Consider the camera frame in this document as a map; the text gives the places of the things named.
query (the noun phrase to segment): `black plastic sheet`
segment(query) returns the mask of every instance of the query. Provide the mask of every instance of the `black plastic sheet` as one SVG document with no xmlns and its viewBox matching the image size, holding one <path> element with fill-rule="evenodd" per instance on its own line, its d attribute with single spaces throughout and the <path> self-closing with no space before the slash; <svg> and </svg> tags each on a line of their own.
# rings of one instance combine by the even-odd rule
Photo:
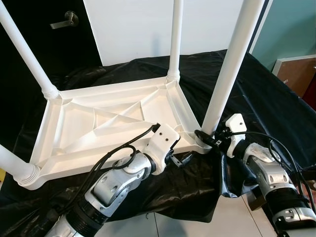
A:
<svg viewBox="0 0 316 237">
<path fill-rule="evenodd" d="M 222 50 L 181 56 L 180 86 L 200 125 L 225 53 Z M 66 90 L 163 77 L 168 63 L 169 57 L 136 59 L 109 67 L 78 69 L 52 81 L 58 89 Z M 14 153 L 25 161 L 31 157 L 45 105 L 42 95 L 37 95 L 16 141 Z M 250 54 L 245 55 L 222 119 L 234 113 L 242 113 L 249 131 L 277 138 L 303 170 L 315 172 L 315 111 Z M 247 139 L 267 145 L 262 137 L 253 135 Z M 51 180 L 35 191 L 28 191 L 6 174 L 0 191 L 0 236 L 27 236 L 32 224 L 48 208 L 67 202 L 84 177 L 80 174 Z M 214 152 L 196 155 L 183 168 L 169 164 L 163 174 L 151 175 L 143 181 L 130 192 L 111 220 L 155 211 L 172 218 L 209 222 L 219 195 L 235 198 L 254 187 L 254 175 L 240 160 Z"/>
</svg>

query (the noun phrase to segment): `door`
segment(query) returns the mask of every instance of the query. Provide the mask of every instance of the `door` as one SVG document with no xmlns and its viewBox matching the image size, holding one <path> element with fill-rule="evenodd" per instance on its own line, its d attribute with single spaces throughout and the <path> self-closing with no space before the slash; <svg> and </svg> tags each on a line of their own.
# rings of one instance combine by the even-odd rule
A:
<svg viewBox="0 0 316 237">
<path fill-rule="evenodd" d="M 101 66 L 83 0 L 3 0 L 8 12 L 50 79 L 80 67 Z M 67 11 L 78 16 L 76 27 L 53 30 Z M 12 150 L 40 87 L 0 25 L 0 143 Z"/>
</svg>

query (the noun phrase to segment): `white floor tile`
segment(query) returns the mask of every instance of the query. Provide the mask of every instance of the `white floor tile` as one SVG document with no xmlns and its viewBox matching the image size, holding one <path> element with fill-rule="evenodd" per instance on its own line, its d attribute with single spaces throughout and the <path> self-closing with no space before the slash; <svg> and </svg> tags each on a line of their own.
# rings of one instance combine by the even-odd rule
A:
<svg viewBox="0 0 316 237">
<path fill-rule="evenodd" d="M 158 237 L 153 213 L 105 223 L 96 237 Z"/>
<path fill-rule="evenodd" d="M 255 221 L 260 234 L 263 237 L 277 237 L 277 234 L 273 228 L 273 226 L 270 224 L 270 221 L 268 220 L 267 216 L 265 215 L 264 211 L 262 208 L 251 211 L 250 207 L 248 205 L 247 201 L 247 194 L 242 195 L 242 199 L 246 203 L 246 206 L 250 212 L 250 215 L 252 216 L 253 220 Z"/>
<path fill-rule="evenodd" d="M 155 215 L 159 237 L 261 237 L 241 197 L 220 197 L 210 223 Z"/>
</svg>

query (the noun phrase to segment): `wire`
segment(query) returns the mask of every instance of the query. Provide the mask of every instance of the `wire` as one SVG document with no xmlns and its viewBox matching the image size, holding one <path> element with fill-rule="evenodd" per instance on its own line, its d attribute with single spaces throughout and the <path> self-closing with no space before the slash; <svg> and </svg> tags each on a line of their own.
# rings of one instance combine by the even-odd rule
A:
<svg viewBox="0 0 316 237">
<path fill-rule="evenodd" d="M 312 206 L 312 210 L 313 212 L 316 214 L 316 209 L 315 209 L 315 203 L 314 203 L 314 199 L 313 199 L 313 194 L 312 194 L 312 191 L 311 191 L 311 188 L 309 187 L 308 183 L 306 182 L 306 180 L 304 179 L 301 171 L 298 170 L 297 168 L 297 163 L 296 161 L 294 160 L 292 154 L 290 153 L 290 151 L 285 147 L 285 145 L 283 145 L 279 140 L 277 140 L 276 138 L 268 135 L 268 134 L 265 134 L 265 133 L 261 133 L 261 132 L 252 132 L 252 131 L 246 131 L 246 132 L 233 132 L 231 133 L 230 135 L 233 136 L 233 135 L 240 135 L 240 134 L 257 134 L 257 135 L 262 135 L 262 136 L 265 136 L 265 137 L 268 137 L 270 138 L 270 143 L 269 143 L 269 151 L 272 155 L 272 157 L 277 161 L 277 158 L 275 157 L 275 155 L 273 154 L 272 152 L 272 148 L 271 148 L 271 142 L 274 141 L 274 142 L 277 142 L 288 154 L 288 156 L 290 157 L 291 159 L 291 163 L 295 169 L 295 172 L 294 172 L 294 175 L 296 177 L 296 181 L 298 183 L 298 188 L 299 188 L 299 194 L 303 197 L 303 189 L 302 189 L 302 182 L 304 183 L 304 186 L 308 192 L 308 195 L 309 195 L 309 198 L 310 198 L 310 203 L 311 203 L 311 206 Z M 289 170 L 291 170 L 285 163 L 281 163 L 279 161 L 277 161 L 280 165 L 284 164 L 284 166 L 286 166 L 286 168 L 288 168 Z"/>
<path fill-rule="evenodd" d="M 316 214 L 316 208 L 315 208 L 315 203 L 314 203 L 314 199 L 313 199 L 312 190 L 311 190 L 310 186 L 308 185 L 308 183 L 306 182 L 306 180 L 305 180 L 304 176 L 302 175 L 302 173 L 299 173 L 299 175 L 301 176 L 303 184 L 304 184 L 304 186 L 305 186 L 305 188 L 307 190 L 308 197 L 310 198 L 310 203 L 311 203 L 311 206 L 312 206 L 312 210 Z"/>
<path fill-rule="evenodd" d="M 276 161 L 279 165 L 281 165 L 282 167 L 285 166 L 289 171 L 291 171 L 291 168 L 290 168 L 286 163 L 278 161 L 278 159 L 277 159 L 277 158 L 275 157 L 275 155 L 273 154 L 272 148 L 271 148 L 272 142 L 273 142 L 273 140 L 270 139 L 270 143 L 269 143 L 269 152 L 270 152 L 270 154 L 272 155 L 272 157 L 275 159 L 275 161 Z M 298 173 L 295 173 L 295 178 L 296 178 L 296 181 L 297 181 L 299 193 L 300 193 L 300 195 L 303 195 L 302 183 L 299 182 L 300 177 L 299 177 Z"/>
<path fill-rule="evenodd" d="M 268 138 L 272 139 L 273 141 L 277 142 L 277 143 L 286 151 L 286 153 L 287 153 L 288 156 L 290 157 L 291 163 L 292 163 L 292 165 L 293 165 L 293 167 L 294 167 L 294 170 L 295 170 L 294 175 L 295 175 L 296 181 L 297 181 L 297 183 L 298 183 L 299 192 L 300 192 L 301 195 L 303 195 L 302 183 L 301 183 L 301 180 L 300 180 L 299 175 L 298 175 L 299 170 L 298 170 L 298 168 L 297 168 L 296 162 L 295 162 L 293 156 L 291 155 L 291 153 L 290 153 L 290 152 L 288 151 L 288 149 L 285 147 L 285 145 L 282 144 L 282 142 L 280 142 L 280 141 L 277 140 L 276 138 L 274 138 L 274 137 L 272 137 L 272 136 L 270 136 L 270 135 L 268 135 L 268 134 L 262 133 L 262 132 L 247 131 L 247 132 L 233 132 L 233 133 L 231 133 L 231 135 L 240 135 L 240 134 L 257 134 L 257 135 L 261 135 L 261 136 L 268 137 Z"/>
<path fill-rule="evenodd" d="M 123 148 L 131 148 L 133 150 L 132 154 L 136 154 L 136 149 L 133 146 L 130 146 L 131 143 L 137 141 L 138 139 L 140 139 L 141 137 L 145 136 L 146 134 L 148 134 L 150 131 L 154 131 L 156 132 L 157 129 L 160 127 L 160 124 L 155 124 L 152 125 L 149 129 L 147 129 L 145 132 L 143 132 L 142 134 L 138 135 L 137 137 L 133 138 L 132 140 L 124 143 L 123 145 L 113 149 L 112 151 L 108 152 L 106 155 L 104 155 L 101 159 L 98 160 L 98 162 L 96 162 L 96 164 L 93 166 L 93 168 L 89 171 L 89 173 L 87 174 L 85 180 L 83 181 L 83 183 L 80 185 L 79 189 L 76 191 L 76 193 L 73 195 L 73 197 L 68 201 L 68 203 L 61 209 L 58 211 L 58 214 L 63 214 L 65 212 L 67 212 L 71 207 L 72 204 L 74 203 L 74 201 L 77 199 L 77 197 L 79 196 L 79 194 L 82 192 L 82 190 L 84 190 L 83 193 L 85 193 L 90 185 L 91 182 L 94 180 L 95 176 L 97 175 L 98 171 L 102 168 L 103 164 L 117 151 L 123 149 Z M 129 162 L 132 162 L 135 158 L 135 155 L 132 155 L 132 158 L 129 160 Z"/>
<path fill-rule="evenodd" d="M 270 139 L 270 143 L 269 143 L 269 147 L 268 147 L 268 148 L 269 148 L 269 152 L 270 152 L 270 154 L 272 155 L 273 159 L 275 159 L 275 161 L 276 161 L 279 165 L 284 166 L 284 167 L 286 167 L 289 171 L 291 171 L 291 168 L 290 168 L 286 163 L 281 162 L 281 161 L 279 161 L 279 160 L 276 158 L 276 156 L 275 156 L 275 154 L 273 153 L 273 151 L 276 152 L 276 153 L 277 153 L 277 151 L 275 151 L 275 150 L 272 151 L 272 142 L 273 142 L 273 140 Z"/>
<path fill-rule="evenodd" d="M 123 169 L 125 167 L 128 167 L 132 162 L 133 160 L 135 159 L 135 156 L 136 156 L 136 148 L 134 146 L 131 146 L 131 145 L 128 145 L 126 146 L 125 148 L 131 148 L 133 149 L 133 153 L 130 155 L 131 158 L 128 160 L 128 162 L 126 162 L 125 164 L 123 165 L 119 165 L 117 166 L 119 160 L 115 161 L 114 164 L 112 165 L 112 169 Z"/>
</svg>

